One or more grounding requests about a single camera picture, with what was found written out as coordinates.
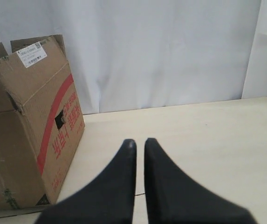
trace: black object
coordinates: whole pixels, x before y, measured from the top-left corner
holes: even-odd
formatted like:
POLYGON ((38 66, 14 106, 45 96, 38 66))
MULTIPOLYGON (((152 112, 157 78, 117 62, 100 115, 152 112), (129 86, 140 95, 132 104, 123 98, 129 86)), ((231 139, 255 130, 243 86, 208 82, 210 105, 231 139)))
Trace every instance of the black object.
POLYGON ((144 186, 149 224, 257 224, 248 210, 185 174, 156 139, 145 144, 144 186))
POLYGON ((36 224, 131 224, 136 166, 137 146, 134 140, 124 140, 112 161, 91 183, 43 211, 36 224))

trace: white backdrop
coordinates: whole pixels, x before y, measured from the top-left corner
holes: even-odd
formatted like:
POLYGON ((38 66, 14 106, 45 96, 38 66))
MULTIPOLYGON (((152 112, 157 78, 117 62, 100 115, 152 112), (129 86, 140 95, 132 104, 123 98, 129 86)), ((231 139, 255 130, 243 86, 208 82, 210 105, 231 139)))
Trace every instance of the white backdrop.
POLYGON ((84 113, 267 96, 267 0, 0 0, 8 51, 58 33, 84 113))

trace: white table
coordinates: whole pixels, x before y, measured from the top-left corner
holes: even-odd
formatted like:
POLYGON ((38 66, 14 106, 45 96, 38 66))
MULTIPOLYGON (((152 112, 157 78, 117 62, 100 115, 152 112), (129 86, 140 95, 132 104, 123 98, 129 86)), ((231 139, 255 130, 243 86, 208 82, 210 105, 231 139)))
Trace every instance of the white table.
MULTIPOLYGON (((193 179, 247 207, 260 224, 267 224, 267 98, 101 113, 84 118, 85 132, 59 200, 100 173, 125 138, 137 142, 136 193, 144 193, 144 142, 155 137, 193 179)), ((38 215, 0 218, 0 224, 31 224, 38 215)), ((148 223, 144 195, 136 197, 133 223, 148 223)))

